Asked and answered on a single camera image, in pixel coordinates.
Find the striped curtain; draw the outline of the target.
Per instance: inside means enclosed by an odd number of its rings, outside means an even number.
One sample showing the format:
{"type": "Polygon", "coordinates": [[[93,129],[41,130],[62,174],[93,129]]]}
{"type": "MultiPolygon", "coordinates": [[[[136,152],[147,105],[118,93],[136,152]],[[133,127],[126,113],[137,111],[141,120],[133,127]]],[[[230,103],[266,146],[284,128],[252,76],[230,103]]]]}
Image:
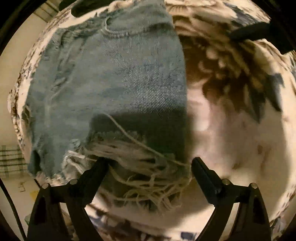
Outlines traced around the striped curtain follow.
{"type": "Polygon", "coordinates": [[[0,175],[1,178],[21,178],[27,174],[27,163],[18,145],[1,145],[0,175]]]}

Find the dark green folded garment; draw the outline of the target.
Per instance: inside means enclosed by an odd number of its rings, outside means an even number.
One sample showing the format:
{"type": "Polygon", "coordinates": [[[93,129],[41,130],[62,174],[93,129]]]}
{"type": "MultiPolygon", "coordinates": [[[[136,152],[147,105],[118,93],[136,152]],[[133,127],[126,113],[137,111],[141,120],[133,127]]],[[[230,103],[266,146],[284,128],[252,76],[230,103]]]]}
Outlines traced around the dark green folded garment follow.
{"type": "Polygon", "coordinates": [[[112,0],[62,0],[59,4],[59,11],[62,11],[69,5],[74,4],[71,8],[71,14],[75,17],[81,17],[93,10],[108,6],[110,3],[112,3],[112,0]]]}

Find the blue frayed denim pant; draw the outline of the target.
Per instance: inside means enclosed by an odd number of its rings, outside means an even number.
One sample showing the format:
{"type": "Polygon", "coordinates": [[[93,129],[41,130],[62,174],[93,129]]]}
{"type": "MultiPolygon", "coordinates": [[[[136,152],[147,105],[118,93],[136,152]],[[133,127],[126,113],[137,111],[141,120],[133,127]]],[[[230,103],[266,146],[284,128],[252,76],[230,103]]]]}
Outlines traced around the blue frayed denim pant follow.
{"type": "Polygon", "coordinates": [[[29,172],[55,184],[110,159],[116,206],[172,210],[189,184],[185,61],[164,1],[115,1],[56,16],[20,75],[29,172]]]}

